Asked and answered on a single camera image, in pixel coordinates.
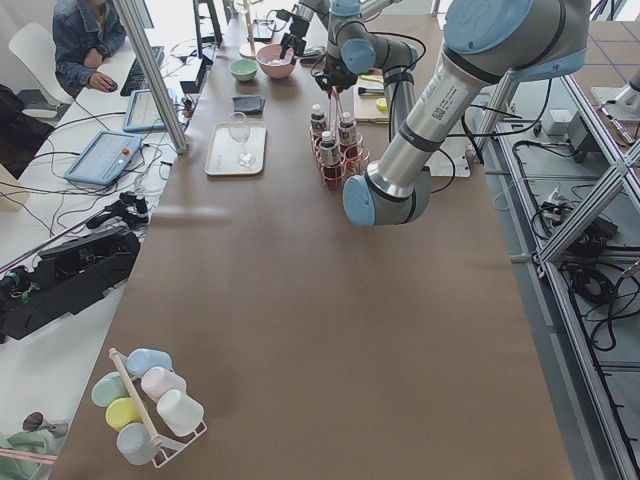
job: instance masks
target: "black keyboard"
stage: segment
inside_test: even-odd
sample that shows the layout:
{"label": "black keyboard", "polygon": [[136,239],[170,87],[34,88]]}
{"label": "black keyboard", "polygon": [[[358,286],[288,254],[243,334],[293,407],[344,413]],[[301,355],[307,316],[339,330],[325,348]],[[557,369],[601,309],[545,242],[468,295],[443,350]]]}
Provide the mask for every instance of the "black keyboard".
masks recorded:
{"label": "black keyboard", "polygon": [[[151,51],[153,52],[153,56],[156,58],[156,63],[160,65],[164,59],[164,47],[151,47]],[[136,58],[131,64],[131,68],[127,74],[127,79],[124,81],[124,85],[120,90],[120,95],[123,97],[129,97],[131,92],[134,90],[140,90],[145,86],[144,73],[142,73],[142,67]]]}

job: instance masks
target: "person's hand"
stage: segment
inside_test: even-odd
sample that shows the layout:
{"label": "person's hand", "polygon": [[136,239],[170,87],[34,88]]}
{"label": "person's hand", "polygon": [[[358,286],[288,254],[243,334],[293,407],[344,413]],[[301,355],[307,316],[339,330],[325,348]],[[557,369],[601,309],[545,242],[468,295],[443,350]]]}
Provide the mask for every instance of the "person's hand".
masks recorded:
{"label": "person's hand", "polygon": [[89,77],[89,86],[100,90],[101,92],[108,92],[111,88],[113,80],[109,75],[105,75],[102,72],[96,72]]}
{"label": "person's hand", "polygon": [[84,57],[84,66],[87,68],[98,68],[102,65],[102,55],[95,49],[92,48],[87,53],[87,56]]}

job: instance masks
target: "pink bowl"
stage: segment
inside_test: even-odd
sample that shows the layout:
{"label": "pink bowl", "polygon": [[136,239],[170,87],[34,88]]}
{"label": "pink bowl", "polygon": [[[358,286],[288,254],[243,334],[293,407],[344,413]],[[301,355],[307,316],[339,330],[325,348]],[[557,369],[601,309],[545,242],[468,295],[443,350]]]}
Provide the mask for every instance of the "pink bowl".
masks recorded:
{"label": "pink bowl", "polygon": [[291,63],[293,58],[293,49],[287,50],[284,58],[280,58],[282,47],[272,43],[262,47],[256,53],[256,61],[260,65],[260,69],[271,78],[286,78],[291,75],[295,64]]}

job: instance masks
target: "denim jacket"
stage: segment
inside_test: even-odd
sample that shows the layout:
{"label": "denim jacket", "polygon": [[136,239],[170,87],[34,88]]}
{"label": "denim jacket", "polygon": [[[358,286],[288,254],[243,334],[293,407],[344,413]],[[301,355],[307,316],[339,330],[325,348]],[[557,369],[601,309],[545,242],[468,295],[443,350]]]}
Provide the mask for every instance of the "denim jacket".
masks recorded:
{"label": "denim jacket", "polygon": [[84,58],[92,48],[104,45],[113,55],[124,42],[112,0],[106,2],[104,31],[86,0],[58,0],[53,11],[53,41],[56,44],[56,77],[72,97],[89,83],[96,69],[84,66]]}

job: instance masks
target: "pink chopsticks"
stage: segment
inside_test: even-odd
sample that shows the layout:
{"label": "pink chopsticks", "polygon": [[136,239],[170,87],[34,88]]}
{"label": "pink chopsticks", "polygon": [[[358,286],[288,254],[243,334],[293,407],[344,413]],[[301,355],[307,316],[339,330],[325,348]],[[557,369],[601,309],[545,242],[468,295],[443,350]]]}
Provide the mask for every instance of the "pink chopsticks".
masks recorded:
{"label": "pink chopsticks", "polygon": [[44,465],[53,465],[58,457],[55,455],[41,455],[39,453],[25,452],[22,450],[11,450],[8,448],[0,448],[0,457],[13,458],[14,460],[24,460],[26,462],[42,463]]}

